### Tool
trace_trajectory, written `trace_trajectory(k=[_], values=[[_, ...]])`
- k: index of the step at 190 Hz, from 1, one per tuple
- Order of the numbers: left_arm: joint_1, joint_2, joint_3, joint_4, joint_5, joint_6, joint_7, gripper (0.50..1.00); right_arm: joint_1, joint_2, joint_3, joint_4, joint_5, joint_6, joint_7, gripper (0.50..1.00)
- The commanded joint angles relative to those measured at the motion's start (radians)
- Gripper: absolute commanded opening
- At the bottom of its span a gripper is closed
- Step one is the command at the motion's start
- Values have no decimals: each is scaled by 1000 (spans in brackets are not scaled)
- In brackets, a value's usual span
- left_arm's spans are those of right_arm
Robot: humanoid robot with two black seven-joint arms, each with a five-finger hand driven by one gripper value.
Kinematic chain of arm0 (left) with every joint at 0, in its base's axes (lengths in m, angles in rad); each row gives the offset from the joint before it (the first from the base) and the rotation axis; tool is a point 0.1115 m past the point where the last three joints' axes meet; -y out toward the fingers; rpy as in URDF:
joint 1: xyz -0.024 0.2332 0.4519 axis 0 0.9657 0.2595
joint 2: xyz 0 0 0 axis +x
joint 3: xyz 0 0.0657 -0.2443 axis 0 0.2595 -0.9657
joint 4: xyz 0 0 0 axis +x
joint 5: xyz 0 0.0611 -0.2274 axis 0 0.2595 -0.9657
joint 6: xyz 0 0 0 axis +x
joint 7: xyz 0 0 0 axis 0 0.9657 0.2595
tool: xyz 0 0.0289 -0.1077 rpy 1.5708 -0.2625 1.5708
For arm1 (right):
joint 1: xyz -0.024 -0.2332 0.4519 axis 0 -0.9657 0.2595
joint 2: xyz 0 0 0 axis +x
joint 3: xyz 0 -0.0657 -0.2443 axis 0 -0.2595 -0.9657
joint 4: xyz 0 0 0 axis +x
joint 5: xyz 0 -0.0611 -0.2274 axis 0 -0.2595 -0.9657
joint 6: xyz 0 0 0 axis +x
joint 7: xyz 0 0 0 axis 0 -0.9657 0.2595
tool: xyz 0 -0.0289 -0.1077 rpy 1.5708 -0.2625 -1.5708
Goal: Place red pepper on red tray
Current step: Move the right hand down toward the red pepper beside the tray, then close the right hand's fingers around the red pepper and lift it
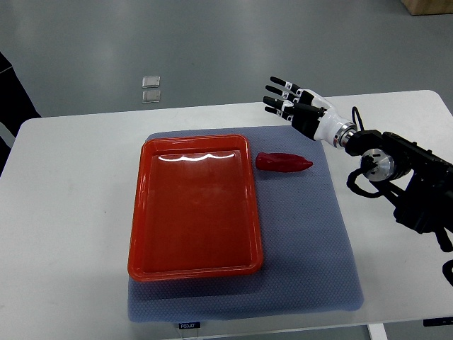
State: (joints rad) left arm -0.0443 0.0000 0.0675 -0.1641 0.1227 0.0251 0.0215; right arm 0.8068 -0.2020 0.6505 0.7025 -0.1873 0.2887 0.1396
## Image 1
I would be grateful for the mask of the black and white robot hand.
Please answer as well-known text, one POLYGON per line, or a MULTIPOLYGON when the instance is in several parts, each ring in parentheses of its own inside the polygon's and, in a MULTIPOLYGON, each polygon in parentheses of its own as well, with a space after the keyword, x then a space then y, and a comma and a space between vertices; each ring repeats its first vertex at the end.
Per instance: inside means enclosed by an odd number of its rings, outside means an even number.
POLYGON ((337 108, 316 92, 275 76, 265 89, 276 97, 265 96, 265 111, 281 117, 314 141, 325 141, 335 148, 344 148, 357 125, 341 117, 337 108))

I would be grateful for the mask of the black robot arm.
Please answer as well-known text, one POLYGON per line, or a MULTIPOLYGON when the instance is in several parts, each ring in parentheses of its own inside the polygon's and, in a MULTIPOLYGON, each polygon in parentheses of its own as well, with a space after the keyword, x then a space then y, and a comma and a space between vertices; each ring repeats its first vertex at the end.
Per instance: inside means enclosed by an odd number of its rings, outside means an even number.
POLYGON ((433 233, 443 252, 452 251, 452 164, 392 132, 365 129, 357 107, 358 130, 344 144, 360 166, 346 185, 366 198, 385 197, 399 224, 419 234, 433 233))

